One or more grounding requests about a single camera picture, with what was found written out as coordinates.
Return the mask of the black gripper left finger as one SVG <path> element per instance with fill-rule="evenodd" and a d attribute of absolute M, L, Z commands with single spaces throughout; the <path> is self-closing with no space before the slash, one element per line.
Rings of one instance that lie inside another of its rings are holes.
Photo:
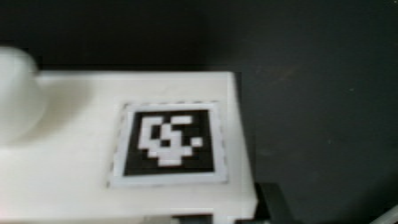
<path fill-rule="evenodd" d="M 177 224 L 212 224 L 212 216 L 204 215 L 177 215 L 172 217 Z"/>

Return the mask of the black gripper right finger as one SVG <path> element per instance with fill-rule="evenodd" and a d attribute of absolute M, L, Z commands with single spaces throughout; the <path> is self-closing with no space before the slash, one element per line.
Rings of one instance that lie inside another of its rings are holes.
<path fill-rule="evenodd" d="M 253 217 L 234 224 L 296 224 L 280 187 L 275 183 L 255 183 L 257 206 Z"/>

